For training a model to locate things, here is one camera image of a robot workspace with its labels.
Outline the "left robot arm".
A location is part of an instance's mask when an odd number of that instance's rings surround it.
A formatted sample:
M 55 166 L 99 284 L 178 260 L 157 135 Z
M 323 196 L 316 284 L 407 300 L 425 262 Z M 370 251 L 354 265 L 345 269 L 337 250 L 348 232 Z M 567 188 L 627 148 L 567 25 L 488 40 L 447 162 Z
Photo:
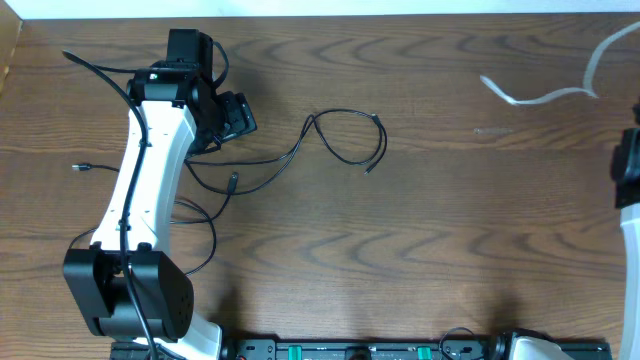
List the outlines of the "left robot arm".
M 89 331 L 182 359 L 217 359 L 221 328 L 194 310 L 188 275 L 170 259 L 170 218 L 184 161 L 256 130 L 243 94 L 219 93 L 221 46 L 196 29 L 172 29 L 167 56 L 134 71 L 117 93 L 129 108 L 125 154 L 107 211 L 63 276 Z

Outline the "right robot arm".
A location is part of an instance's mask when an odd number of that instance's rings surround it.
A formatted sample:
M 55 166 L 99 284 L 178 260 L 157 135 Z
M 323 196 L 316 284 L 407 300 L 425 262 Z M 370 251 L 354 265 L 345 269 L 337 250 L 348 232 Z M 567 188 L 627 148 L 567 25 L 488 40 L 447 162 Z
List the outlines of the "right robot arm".
M 639 128 L 623 131 L 614 147 L 610 176 L 615 184 L 615 207 L 620 211 L 626 255 L 626 283 L 623 331 L 617 358 L 639 360 Z M 608 350 L 602 344 L 565 347 L 551 338 L 529 330 L 500 334 L 486 350 L 488 359 L 571 360 L 575 352 L 594 359 Z

